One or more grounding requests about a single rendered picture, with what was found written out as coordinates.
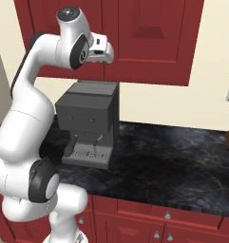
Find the red drawer front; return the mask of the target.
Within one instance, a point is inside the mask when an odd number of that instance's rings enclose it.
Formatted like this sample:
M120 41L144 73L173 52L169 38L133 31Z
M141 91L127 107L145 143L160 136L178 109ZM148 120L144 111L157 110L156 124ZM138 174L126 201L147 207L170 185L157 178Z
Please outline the red drawer front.
M155 220L166 220L173 223L185 224L191 227L205 228L208 230L217 231L221 222L221 216L217 215L208 215L122 199L119 199L117 204L118 212L123 215L146 217ZM169 211L171 214L170 219L164 218L166 211Z

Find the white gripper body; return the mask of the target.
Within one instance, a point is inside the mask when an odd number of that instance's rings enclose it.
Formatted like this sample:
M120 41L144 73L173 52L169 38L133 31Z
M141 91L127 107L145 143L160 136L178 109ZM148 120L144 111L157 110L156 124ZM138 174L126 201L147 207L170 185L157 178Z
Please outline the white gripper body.
M103 45L93 45L89 49L86 60L92 63L106 62L108 64L111 64L114 60L114 50L112 45L109 42L104 43Z

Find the dark grey coffee machine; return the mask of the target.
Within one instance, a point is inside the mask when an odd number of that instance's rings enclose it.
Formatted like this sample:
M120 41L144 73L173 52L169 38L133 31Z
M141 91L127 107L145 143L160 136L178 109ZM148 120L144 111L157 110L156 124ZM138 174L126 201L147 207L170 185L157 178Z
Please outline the dark grey coffee machine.
M106 170L119 136L119 84L78 81L55 104L70 140L62 162Z

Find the red wall cabinet door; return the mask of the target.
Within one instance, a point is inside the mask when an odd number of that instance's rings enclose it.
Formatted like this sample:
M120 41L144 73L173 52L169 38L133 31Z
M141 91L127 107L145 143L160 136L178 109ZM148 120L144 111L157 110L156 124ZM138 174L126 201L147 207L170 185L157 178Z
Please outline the red wall cabinet door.
M59 34L56 12L65 6L77 6L86 16L90 29L103 32L101 0L13 0L25 47L31 36L37 32ZM44 66L39 77L68 78L80 80L102 80L104 66L100 63L86 63L77 70Z
M103 0L107 81L188 85L204 0Z

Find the red base cabinet door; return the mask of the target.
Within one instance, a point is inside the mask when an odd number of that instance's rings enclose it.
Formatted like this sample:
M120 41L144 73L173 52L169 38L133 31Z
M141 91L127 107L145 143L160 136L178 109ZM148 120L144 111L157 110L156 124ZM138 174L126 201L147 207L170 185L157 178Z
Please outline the red base cabinet door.
M5 243L42 243L50 233L48 217L31 222L8 221L1 209L2 196L0 195L0 237Z
M167 240L168 234L173 235L173 241ZM215 230L166 224L162 243L229 243L229 235Z
M97 243L162 243L163 224L95 214ZM160 238L154 238L158 231Z
M84 224L79 223L81 217L84 218ZM93 211L84 210L81 214L76 215L76 222L79 229L86 235L88 243L96 243Z

